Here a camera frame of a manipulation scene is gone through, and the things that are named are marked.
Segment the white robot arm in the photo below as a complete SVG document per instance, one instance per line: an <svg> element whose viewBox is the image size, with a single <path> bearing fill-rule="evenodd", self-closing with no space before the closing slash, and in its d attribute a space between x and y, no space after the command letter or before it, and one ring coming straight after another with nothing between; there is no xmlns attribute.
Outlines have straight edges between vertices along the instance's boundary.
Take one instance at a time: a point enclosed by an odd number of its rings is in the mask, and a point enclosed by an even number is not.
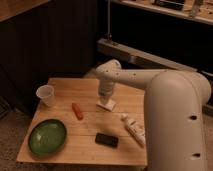
<svg viewBox="0 0 213 171"><path fill-rule="evenodd" d="M211 85L200 73L171 69L123 69L117 60L96 68L99 97L114 85L142 89L147 171L207 171L202 108Z"/></svg>

